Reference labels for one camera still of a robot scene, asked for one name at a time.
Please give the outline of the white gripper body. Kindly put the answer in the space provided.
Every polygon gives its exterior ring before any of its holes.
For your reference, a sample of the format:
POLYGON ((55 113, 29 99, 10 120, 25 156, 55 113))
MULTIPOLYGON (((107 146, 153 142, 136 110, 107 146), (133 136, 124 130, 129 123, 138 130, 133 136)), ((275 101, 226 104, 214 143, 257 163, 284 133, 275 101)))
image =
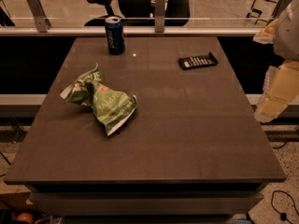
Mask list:
POLYGON ((274 52, 286 60, 299 60, 299 1, 292 0, 278 17, 274 52))

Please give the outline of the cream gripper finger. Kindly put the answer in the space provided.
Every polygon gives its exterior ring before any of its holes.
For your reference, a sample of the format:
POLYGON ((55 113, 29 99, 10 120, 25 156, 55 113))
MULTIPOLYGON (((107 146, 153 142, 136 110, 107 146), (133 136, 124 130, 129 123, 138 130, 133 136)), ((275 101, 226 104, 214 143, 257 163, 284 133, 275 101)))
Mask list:
POLYGON ((253 37, 253 41, 260 44, 272 44, 274 42, 277 24, 278 19, 271 21, 253 37))
POLYGON ((254 118, 262 123, 276 119, 298 95, 299 62, 286 60, 279 67, 270 66, 254 118))

